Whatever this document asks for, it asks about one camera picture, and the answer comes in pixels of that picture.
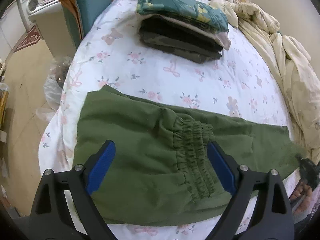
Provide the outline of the person right hand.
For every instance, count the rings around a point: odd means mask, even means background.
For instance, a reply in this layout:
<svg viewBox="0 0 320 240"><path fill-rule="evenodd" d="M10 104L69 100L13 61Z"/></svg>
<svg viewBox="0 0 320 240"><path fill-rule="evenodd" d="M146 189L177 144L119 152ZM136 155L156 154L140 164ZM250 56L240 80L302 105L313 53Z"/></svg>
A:
<svg viewBox="0 0 320 240"><path fill-rule="evenodd" d="M291 194L289 200L294 215L299 215L307 211L312 201L312 188L308 184L301 182Z"/></svg>

